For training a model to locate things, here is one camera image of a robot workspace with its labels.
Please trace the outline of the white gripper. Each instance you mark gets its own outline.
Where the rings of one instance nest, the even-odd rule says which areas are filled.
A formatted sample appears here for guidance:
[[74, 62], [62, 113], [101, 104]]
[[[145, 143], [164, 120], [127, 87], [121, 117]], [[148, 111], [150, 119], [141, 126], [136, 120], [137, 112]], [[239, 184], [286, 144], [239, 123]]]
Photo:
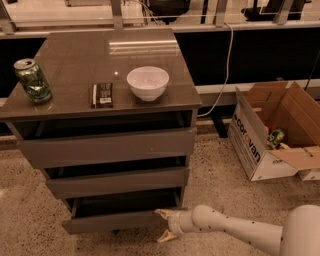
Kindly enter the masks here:
[[164, 243], [177, 238], [185, 233], [192, 231], [192, 218], [191, 211], [178, 211], [170, 209], [156, 209], [156, 214], [159, 214], [164, 220], [168, 219], [169, 230], [165, 230], [164, 233], [158, 238], [158, 243]]

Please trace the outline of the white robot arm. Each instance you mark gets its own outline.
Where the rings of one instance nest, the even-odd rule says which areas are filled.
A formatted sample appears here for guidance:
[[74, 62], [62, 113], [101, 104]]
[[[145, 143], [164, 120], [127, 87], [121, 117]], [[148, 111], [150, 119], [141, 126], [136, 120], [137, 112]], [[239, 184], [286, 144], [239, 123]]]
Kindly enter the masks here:
[[320, 256], [320, 207], [316, 205], [295, 208], [282, 226], [227, 216], [207, 205], [155, 213], [168, 223], [159, 242], [191, 232], [223, 232], [269, 256]]

